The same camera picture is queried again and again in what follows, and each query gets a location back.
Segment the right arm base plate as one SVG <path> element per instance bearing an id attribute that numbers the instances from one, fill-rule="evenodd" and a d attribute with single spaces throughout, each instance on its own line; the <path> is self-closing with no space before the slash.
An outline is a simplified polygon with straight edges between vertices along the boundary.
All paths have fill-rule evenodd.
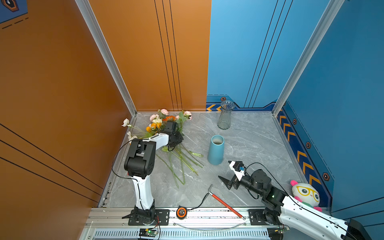
<path id="1" fill-rule="evenodd" d="M 288 220 L 291 219 L 290 216 L 281 214 L 278 211 L 265 209 L 249 209 L 248 214 L 250 217 L 250 222 L 252 226 L 277 226 L 284 225 L 288 223 Z"/>

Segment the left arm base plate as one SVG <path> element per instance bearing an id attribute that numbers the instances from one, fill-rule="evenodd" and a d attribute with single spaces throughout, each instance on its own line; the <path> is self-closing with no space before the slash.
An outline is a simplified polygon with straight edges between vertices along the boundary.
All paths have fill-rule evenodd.
<path id="1" fill-rule="evenodd" d="M 168 226 L 170 220 L 170 210 L 168 209 L 152 209 L 152 210 L 140 210 L 134 209 L 131 211 L 131 217 L 129 219 L 129 226 L 154 226 L 159 224 L 162 226 Z"/>

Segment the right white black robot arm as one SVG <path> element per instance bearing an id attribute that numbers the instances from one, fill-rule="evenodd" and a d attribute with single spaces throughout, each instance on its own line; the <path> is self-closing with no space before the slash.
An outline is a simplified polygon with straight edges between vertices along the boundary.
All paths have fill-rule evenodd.
<path id="1" fill-rule="evenodd" d="M 243 186 L 260 196 L 265 206 L 261 220 L 270 225 L 285 225 L 294 228 L 315 240 L 370 240 L 364 226 L 356 221 L 337 219 L 319 212 L 294 199 L 286 191 L 272 185 L 272 180 L 262 170 L 256 170 L 251 176 L 236 175 L 231 180 L 219 179 L 228 189 Z"/>

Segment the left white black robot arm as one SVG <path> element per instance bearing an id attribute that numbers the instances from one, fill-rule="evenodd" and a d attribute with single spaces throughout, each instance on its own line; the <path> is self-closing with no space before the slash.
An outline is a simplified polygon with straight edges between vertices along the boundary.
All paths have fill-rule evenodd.
<path id="1" fill-rule="evenodd" d="M 124 169 L 132 179 L 136 203 L 130 213 L 133 220 L 149 225 L 155 220 L 155 200 L 151 190 L 151 173 L 155 167 L 156 151 L 163 147 L 174 149 L 183 141 L 179 124 L 168 122 L 164 130 L 149 138 L 133 139 L 124 163 Z"/>

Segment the blue ceramic cylinder vase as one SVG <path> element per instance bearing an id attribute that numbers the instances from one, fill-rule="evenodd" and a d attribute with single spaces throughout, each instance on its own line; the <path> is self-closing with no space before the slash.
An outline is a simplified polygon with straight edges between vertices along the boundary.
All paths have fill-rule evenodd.
<path id="1" fill-rule="evenodd" d="M 215 135 L 211 138 L 208 161 L 210 164 L 220 165 L 224 159 L 225 139 L 220 135 Z"/>

